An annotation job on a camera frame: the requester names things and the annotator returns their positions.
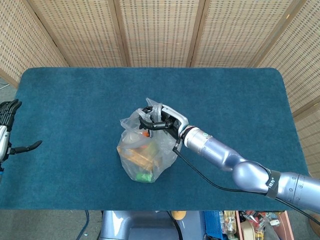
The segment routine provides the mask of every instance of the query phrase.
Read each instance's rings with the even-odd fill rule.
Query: transparent plastic bag
[[[137,182],[154,183],[160,174],[170,167],[177,155],[172,151],[176,140],[163,130],[139,129],[139,116],[150,122],[161,122],[162,104],[146,99],[152,111],[134,111],[129,118],[120,120],[125,129],[117,146],[121,164],[128,176]]]

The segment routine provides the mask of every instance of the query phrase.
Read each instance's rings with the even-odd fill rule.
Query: blue crate
[[[204,211],[205,232],[207,235],[226,240],[226,235],[222,233],[219,211]]]

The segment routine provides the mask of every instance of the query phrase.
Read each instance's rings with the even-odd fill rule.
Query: wicker screen
[[[212,0],[194,67],[248,67],[291,0]]]
[[[68,66],[22,0],[0,0],[0,75],[18,86],[32,67]]]
[[[120,0],[134,67],[186,67],[199,0]]]
[[[320,96],[320,0],[308,0],[259,64],[284,79],[294,112]]]
[[[124,66],[111,13],[112,1],[29,2],[70,66]]]
[[[320,109],[295,123],[308,169],[320,178]]]

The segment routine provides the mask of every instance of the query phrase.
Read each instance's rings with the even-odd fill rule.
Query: gray floor
[[[6,82],[0,79],[0,88]],[[0,103],[14,99],[16,89],[0,90]],[[90,223],[82,240],[95,240],[101,227],[101,212],[90,211]],[[312,231],[308,219],[289,211],[296,240],[320,240]],[[72,240],[86,222],[83,210],[0,210],[0,240]]]

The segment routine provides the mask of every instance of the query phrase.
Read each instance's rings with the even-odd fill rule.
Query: table surface
[[[286,90],[273,68],[58,68],[22,76],[11,142],[42,145],[11,156],[0,185],[3,209],[285,210],[252,193],[213,188],[182,160],[155,183],[130,180],[116,147],[120,119],[166,104],[244,158],[308,174]],[[231,174],[183,147],[208,178],[235,188]]]

